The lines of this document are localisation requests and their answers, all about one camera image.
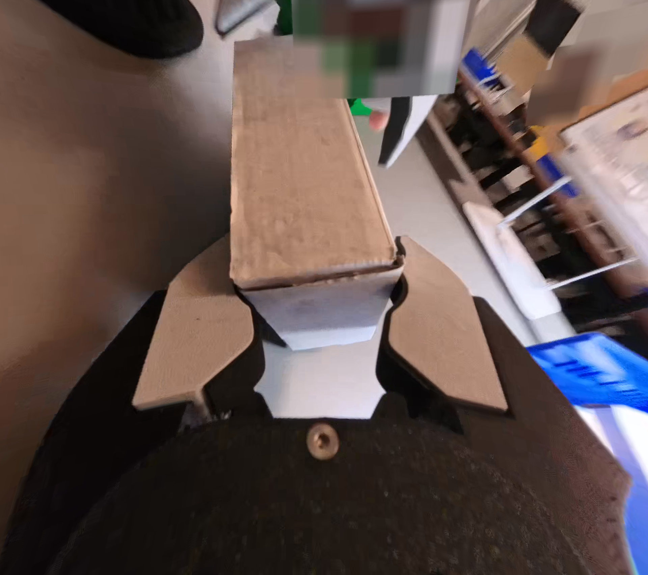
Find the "white flat object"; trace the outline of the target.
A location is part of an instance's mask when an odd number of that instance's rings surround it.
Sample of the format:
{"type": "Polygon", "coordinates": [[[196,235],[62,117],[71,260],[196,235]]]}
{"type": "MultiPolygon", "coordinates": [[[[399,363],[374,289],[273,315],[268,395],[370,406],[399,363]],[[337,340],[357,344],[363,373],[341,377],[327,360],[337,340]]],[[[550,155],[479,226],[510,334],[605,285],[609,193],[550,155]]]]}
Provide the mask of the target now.
{"type": "Polygon", "coordinates": [[[540,320],[559,314],[558,298],[499,211],[465,202],[463,213],[523,316],[540,320]]]}

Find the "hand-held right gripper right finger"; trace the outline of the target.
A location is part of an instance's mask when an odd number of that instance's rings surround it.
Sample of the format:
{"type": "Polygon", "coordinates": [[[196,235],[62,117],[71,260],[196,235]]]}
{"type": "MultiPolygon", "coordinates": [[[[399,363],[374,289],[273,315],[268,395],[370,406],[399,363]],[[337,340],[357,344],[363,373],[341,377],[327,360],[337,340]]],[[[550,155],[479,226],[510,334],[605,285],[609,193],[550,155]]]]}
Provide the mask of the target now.
{"type": "Polygon", "coordinates": [[[474,298],[458,275],[408,236],[384,319],[376,375],[410,414],[453,414],[458,407],[504,414],[508,402],[474,298]]]}

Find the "white cardboard box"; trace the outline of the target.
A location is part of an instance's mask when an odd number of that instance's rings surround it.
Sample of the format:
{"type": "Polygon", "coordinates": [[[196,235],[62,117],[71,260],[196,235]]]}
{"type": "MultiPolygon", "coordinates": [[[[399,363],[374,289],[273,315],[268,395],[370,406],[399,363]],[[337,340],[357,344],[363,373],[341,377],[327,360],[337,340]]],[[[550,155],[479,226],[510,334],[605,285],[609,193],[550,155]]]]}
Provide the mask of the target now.
{"type": "Polygon", "coordinates": [[[300,82],[289,36],[234,46],[230,272],[293,351],[371,339],[404,260],[344,99],[300,82]]]}

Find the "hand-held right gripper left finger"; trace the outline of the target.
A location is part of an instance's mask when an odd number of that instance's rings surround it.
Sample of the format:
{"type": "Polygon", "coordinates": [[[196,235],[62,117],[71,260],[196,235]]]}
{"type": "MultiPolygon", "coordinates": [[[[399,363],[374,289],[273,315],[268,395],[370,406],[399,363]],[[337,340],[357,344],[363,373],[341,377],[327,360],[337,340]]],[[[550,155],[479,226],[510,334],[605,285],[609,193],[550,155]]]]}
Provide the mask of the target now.
{"type": "Polygon", "coordinates": [[[132,399],[138,410],[190,404],[198,418],[262,414],[265,370],[252,308],[230,278],[230,236],[172,280],[132,399]]]}

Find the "blue plastic bin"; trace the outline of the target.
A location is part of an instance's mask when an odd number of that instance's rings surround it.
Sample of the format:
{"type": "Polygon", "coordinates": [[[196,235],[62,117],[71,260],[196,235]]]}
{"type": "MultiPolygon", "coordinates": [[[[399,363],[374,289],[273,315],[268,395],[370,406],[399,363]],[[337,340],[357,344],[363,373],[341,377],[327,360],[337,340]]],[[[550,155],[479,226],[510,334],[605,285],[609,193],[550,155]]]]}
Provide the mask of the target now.
{"type": "Polygon", "coordinates": [[[572,405],[647,412],[647,360],[612,338],[584,333],[527,351],[572,405]]]}

